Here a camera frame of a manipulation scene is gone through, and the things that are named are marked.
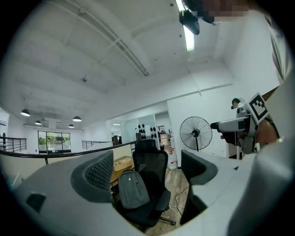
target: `gray backpack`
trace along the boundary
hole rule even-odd
[[[146,185],[138,172],[125,170],[119,176],[118,184],[121,203],[125,209],[138,208],[150,201]]]

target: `fan grille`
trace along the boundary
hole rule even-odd
[[[203,118],[197,116],[189,117],[180,126],[180,138],[188,148],[201,150],[211,142],[212,129]]]

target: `chair headrest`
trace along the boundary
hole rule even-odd
[[[135,145],[137,153],[159,153],[156,141],[153,139],[141,140]]]

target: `black mesh chair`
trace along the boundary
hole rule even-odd
[[[135,145],[133,161],[135,171],[147,187],[150,202],[136,209],[124,209],[119,201],[116,209],[125,219],[143,227],[154,227],[160,219],[175,225],[175,221],[161,217],[169,209],[171,196],[165,188],[168,154],[157,149],[155,140],[142,140]]]

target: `chair armrest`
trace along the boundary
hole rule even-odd
[[[168,190],[164,190],[155,210],[164,211],[167,205],[169,204],[170,197],[171,197],[171,192]]]

